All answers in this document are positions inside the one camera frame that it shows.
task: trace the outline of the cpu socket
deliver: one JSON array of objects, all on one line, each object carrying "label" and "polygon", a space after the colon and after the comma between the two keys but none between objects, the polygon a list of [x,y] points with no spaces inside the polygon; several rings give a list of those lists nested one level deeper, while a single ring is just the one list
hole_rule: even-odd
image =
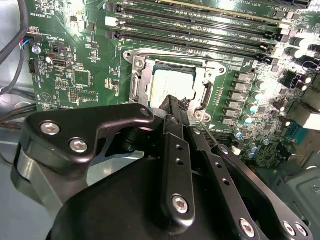
[{"label": "cpu socket", "polygon": [[157,109],[172,95],[189,101],[191,123],[211,120],[206,109],[216,77],[227,73],[225,66],[206,57],[152,48],[128,50],[123,57],[132,64],[130,103]]}]

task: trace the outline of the motherboard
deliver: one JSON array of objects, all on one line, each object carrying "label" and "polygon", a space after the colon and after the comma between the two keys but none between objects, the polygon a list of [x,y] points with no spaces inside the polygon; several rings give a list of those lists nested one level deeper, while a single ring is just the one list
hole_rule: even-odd
[{"label": "motherboard", "polygon": [[297,152],[320,130],[319,0],[26,2],[38,111],[156,110],[173,95],[250,165],[308,157]]}]

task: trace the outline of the metal bracket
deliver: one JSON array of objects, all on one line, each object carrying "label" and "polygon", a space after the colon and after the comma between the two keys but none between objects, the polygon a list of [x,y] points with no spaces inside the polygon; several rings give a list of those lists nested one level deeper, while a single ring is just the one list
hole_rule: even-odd
[{"label": "metal bracket", "polygon": [[[150,57],[157,56],[172,58],[172,61],[150,59]],[[128,50],[123,53],[123,57],[126,61],[132,64],[129,95],[130,103],[139,103],[148,107],[152,91],[154,66],[157,63],[183,66],[186,68],[192,68],[195,72],[192,87],[195,95],[193,99],[190,99],[187,112],[189,120],[192,124],[195,124],[196,121],[206,123],[211,120],[211,116],[208,113],[206,114],[206,109],[213,93],[216,78],[227,73],[225,66],[219,62],[209,59],[193,57],[192,55],[180,52],[152,48]],[[200,66],[177,63],[175,62],[175,59],[177,58],[199,63]]]}]

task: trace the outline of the green circuit board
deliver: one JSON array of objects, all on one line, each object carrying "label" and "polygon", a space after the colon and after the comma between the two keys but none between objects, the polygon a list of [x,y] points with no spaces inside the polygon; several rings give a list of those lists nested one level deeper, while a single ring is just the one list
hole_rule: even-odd
[{"label": "green circuit board", "polygon": [[[26,0],[29,11],[29,67],[39,111],[126,104],[130,101],[132,65],[124,60],[129,50],[151,48],[210,57],[226,67],[215,79],[206,113],[210,131],[233,133],[240,129],[241,158],[255,143],[254,160],[261,167],[278,163],[276,146],[287,137],[279,122],[303,91],[288,89],[288,71],[312,79],[315,69],[303,68],[297,39],[308,39],[308,48],[320,45],[320,4],[281,0]],[[40,49],[35,54],[33,47]],[[223,123],[234,82],[243,87],[232,121]],[[267,84],[261,90],[258,81]],[[264,99],[256,101],[252,93]],[[285,102],[276,111],[273,102]],[[247,105],[255,104],[251,112]],[[247,124],[244,116],[252,118]]]}]

